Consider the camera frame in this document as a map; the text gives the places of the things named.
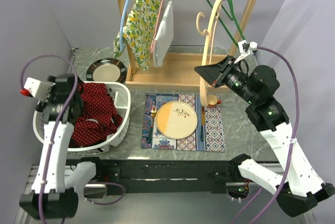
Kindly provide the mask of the red polka dot garment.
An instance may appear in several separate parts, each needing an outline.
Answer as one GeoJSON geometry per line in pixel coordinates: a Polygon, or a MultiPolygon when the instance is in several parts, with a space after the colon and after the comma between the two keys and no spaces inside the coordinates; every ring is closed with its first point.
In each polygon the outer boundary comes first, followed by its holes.
{"type": "Polygon", "coordinates": [[[83,83],[81,99],[84,106],[75,122],[70,148],[89,147],[106,141],[123,121],[104,83],[83,83]]]}

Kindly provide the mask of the light grey garment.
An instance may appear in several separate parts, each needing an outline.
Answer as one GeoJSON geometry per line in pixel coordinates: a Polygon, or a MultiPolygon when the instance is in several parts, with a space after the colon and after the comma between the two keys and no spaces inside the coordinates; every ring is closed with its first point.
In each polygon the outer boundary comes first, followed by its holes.
{"type": "Polygon", "coordinates": [[[165,7],[165,11],[154,39],[153,47],[153,66],[155,68],[163,65],[165,55],[170,48],[174,38],[174,17],[173,2],[169,1],[165,7]]]}

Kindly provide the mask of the lemon print garment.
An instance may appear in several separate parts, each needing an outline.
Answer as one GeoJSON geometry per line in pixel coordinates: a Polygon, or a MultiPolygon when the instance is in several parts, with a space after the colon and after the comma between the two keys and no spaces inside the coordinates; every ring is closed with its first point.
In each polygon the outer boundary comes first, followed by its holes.
{"type": "Polygon", "coordinates": [[[135,61],[146,71],[150,67],[150,47],[153,40],[155,23],[157,20],[161,0],[135,0],[127,17],[126,25],[122,28],[122,35],[118,34],[113,41],[114,57],[122,55],[120,48],[129,46],[135,61]]]}

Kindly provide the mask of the pink wire hanger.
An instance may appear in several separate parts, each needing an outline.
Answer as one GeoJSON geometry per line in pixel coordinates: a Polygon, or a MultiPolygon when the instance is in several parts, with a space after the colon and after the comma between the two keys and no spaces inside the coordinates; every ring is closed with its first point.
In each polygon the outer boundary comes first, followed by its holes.
{"type": "Polygon", "coordinates": [[[159,26],[159,19],[160,19],[160,16],[161,16],[161,10],[162,10],[162,6],[163,6],[163,2],[164,2],[164,0],[161,0],[161,2],[160,2],[159,12],[158,12],[158,16],[157,16],[157,20],[156,20],[155,28],[154,28],[153,40],[152,40],[151,47],[150,47],[150,54],[153,53],[153,48],[154,48],[155,43],[156,43],[155,38],[156,38],[156,35],[157,35],[157,30],[158,30],[158,26],[159,26]]]}

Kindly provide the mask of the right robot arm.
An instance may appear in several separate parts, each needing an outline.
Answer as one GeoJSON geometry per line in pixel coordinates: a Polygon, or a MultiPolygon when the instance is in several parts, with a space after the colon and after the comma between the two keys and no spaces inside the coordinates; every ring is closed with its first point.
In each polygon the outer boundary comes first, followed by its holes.
{"type": "Polygon", "coordinates": [[[298,141],[283,106],[274,98],[280,83],[273,68],[258,65],[251,74],[243,73],[240,64],[228,56],[216,64],[194,68],[214,88],[227,86],[249,105],[245,112],[275,153],[286,177],[261,166],[246,154],[230,162],[230,177],[235,181],[249,179],[276,197],[282,211],[299,216],[319,202],[334,195],[334,186],[315,172],[298,141]]]}

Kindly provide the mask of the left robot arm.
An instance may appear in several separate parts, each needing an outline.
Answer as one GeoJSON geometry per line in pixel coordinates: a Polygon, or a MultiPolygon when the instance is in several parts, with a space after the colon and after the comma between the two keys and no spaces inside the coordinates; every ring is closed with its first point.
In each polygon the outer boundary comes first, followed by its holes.
{"type": "Polygon", "coordinates": [[[28,78],[23,94],[39,99],[36,111],[42,113],[44,140],[38,172],[29,194],[20,197],[20,207],[34,219],[72,218],[85,185],[100,182],[102,167],[92,161],[80,162],[65,174],[66,157],[74,125],[83,109],[75,74],[48,77],[47,82],[28,78]]]}

